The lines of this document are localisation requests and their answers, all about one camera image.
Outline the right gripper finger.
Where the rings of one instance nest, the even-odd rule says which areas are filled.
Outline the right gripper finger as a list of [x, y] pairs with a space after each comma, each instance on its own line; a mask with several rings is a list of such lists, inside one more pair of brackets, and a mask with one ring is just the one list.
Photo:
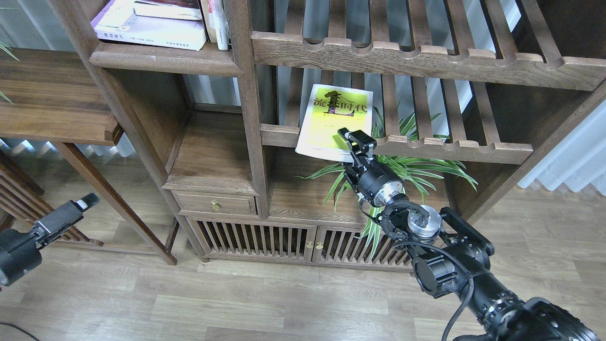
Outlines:
[[346, 141], [350, 149], [352, 164], [369, 164], [374, 161], [374, 149], [377, 146], [377, 141], [366, 134], [363, 130], [355, 130], [351, 132], [347, 128], [338, 130], [338, 134]]

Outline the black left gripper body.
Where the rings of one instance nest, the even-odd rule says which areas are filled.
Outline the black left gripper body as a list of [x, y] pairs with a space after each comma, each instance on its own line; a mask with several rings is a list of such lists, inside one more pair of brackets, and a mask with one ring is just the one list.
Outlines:
[[8, 287], [43, 261], [36, 243], [43, 238], [39, 227], [28, 233], [15, 229], [2, 231], [0, 236], [0, 284]]

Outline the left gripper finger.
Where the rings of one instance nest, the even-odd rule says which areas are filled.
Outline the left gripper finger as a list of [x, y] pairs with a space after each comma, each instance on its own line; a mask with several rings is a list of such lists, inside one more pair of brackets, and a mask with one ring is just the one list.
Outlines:
[[97, 194], [89, 193], [77, 201], [67, 201], [67, 203], [37, 220], [31, 231], [31, 234], [35, 236], [34, 240], [37, 248], [41, 250], [58, 240], [69, 227], [84, 218], [83, 213], [85, 211], [99, 202], [100, 198]]

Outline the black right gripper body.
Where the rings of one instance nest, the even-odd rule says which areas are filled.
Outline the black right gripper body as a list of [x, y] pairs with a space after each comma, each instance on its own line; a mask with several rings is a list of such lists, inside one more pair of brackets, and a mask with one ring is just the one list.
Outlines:
[[353, 162], [343, 162], [351, 188], [373, 207], [383, 207], [398, 199], [406, 199], [402, 179], [375, 157], [359, 154]]

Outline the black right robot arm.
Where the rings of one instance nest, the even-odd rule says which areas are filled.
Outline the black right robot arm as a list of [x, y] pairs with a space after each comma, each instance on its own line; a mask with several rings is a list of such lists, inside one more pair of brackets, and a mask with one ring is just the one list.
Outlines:
[[396, 173], [373, 155], [376, 140], [362, 130], [339, 129], [351, 162], [343, 164], [353, 190], [383, 211], [373, 221], [394, 246], [411, 257], [420, 289], [433, 298], [457, 294], [454, 321], [468, 308], [483, 327], [483, 335], [460, 335], [459, 341], [596, 341], [597, 335], [566, 309], [541, 297], [520, 299], [490, 271], [493, 244], [459, 214], [409, 201]]

